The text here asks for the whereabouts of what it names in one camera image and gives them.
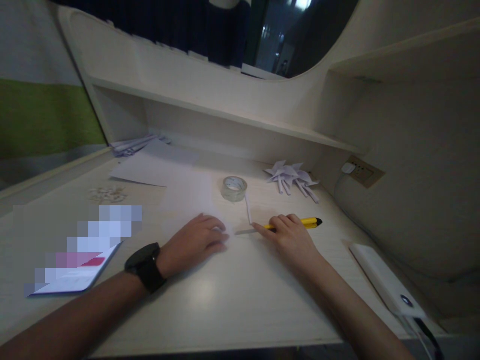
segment clear tape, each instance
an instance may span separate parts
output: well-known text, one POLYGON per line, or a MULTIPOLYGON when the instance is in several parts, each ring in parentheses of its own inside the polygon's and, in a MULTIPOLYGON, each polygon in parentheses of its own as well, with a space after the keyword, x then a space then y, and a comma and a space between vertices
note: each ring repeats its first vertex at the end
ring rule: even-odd
POLYGON ((245 180, 236 176, 229 176, 223 179, 221 195, 225 200, 232 203, 241 202, 245 198, 248 184, 245 180))

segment forearm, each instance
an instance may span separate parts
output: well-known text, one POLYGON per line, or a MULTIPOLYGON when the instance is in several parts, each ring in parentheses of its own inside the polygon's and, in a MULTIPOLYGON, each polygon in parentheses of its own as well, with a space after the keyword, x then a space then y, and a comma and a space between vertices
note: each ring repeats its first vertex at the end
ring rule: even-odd
POLYGON ((148 294, 121 272, 0 347, 0 358, 81 359, 148 294))
POLYGON ((361 359, 414 359, 398 337, 320 256, 309 281, 326 300, 361 359))

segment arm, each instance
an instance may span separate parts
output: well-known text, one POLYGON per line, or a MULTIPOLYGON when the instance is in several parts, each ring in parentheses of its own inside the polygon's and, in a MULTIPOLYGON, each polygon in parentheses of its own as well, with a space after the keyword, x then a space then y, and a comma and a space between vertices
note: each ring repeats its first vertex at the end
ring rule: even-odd
POLYGON ((296 215, 273 217, 270 223, 276 233, 256 223, 253 227, 317 290, 317 296, 326 300, 359 358, 414 360, 397 336, 318 252, 296 215))
MULTIPOLYGON (((220 220, 201 214, 172 237, 156 261, 163 278, 226 250, 228 235, 214 228, 225 231, 220 220)), ((136 275, 120 272, 0 347, 0 359, 82 359, 148 296, 136 275)))

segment wall socket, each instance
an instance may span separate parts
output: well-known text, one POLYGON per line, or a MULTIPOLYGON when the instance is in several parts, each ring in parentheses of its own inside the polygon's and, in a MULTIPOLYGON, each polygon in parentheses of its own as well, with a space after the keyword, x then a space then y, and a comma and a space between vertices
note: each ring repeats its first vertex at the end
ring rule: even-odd
POLYGON ((372 187, 373 184, 375 184, 382 178, 382 176, 385 175, 382 170, 367 164, 365 161, 360 160, 356 156, 350 156, 347 162, 355 165, 355 170, 349 174, 350 177, 354 178, 367 189, 372 187))

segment window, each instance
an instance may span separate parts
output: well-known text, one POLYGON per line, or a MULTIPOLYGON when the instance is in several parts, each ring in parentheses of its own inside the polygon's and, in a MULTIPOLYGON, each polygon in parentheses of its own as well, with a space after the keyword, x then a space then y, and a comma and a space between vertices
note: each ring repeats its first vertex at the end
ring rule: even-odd
POLYGON ((358 0, 252 0, 242 72, 290 79, 313 68, 337 42, 358 0))

